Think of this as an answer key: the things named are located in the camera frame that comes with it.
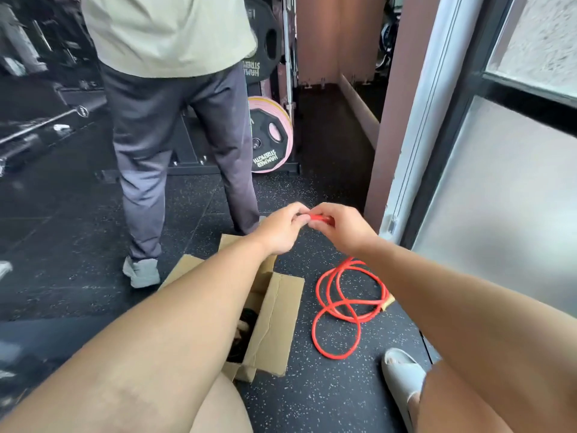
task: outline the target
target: left hand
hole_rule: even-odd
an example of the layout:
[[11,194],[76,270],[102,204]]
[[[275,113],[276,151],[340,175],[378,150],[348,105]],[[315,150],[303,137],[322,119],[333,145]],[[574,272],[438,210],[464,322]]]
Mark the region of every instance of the left hand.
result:
[[288,252],[297,240],[299,230],[309,223],[308,212],[300,202],[292,203],[263,219],[248,237],[259,241],[269,254]]

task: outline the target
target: beige shirt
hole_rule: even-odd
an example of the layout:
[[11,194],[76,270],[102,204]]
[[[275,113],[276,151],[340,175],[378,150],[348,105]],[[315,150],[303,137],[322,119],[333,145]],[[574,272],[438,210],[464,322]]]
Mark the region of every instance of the beige shirt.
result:
[[219,72],[256,48],[244,0],[82,0],[98,58],[139,77]]

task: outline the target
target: right arm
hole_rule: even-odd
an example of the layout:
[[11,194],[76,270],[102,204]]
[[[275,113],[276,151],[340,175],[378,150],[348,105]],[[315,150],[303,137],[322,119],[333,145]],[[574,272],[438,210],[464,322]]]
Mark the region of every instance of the right arm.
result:
[[443,359],[511,429],[577,426],[577,319],[521,293],[396,246],[357,210],[321,204],[310,222],[384,282]]

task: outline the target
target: cardboard box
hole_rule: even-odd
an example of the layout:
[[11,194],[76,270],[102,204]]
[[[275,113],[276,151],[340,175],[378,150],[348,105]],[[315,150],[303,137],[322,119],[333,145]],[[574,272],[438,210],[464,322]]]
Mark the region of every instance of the cardboard box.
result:
[[[219,250],[239,238],[223,234]],[[183,255],[160,288],[180,278],[202,261],[192,255]],[[231,380],[251,383],[257,370],[279,376],[286,372],[305,280],[274,272],[275,261],[275,255],[264,260],[246,298],[245,307],[258,313],[258,319],[242,363],[226,362],[222,368],[222,372]]]

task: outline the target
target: finger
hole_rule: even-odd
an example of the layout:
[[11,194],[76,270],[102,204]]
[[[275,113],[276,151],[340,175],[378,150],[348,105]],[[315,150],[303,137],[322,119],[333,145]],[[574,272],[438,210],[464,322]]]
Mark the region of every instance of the finger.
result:
[[292,216],[295,214],[305,214],[310,211],[306,205],[301,204],[300,202],[293,202],[285,209],[290,212]]
[[292,227],[296,230],[299,230],[304,225],[309,223],[309,221],[310,221],[310,216],[308,214],[301,214],[301,215],[297,216],[297,218],[295,218],[292,221]]
[[313,220],[312,222],[309,222],[309,227],[316,229],[319,232],[322,232],[328,238],[331,237],[333,231],[335,230],[332,226],[327,225],[325,222],[322,222],[320,220]]
[[320,205],[314,207],[309,214],[324,214],[330,217],[334,217],[333,214],[340,210],[341,207],[342,205],[339,204],[323,202]]

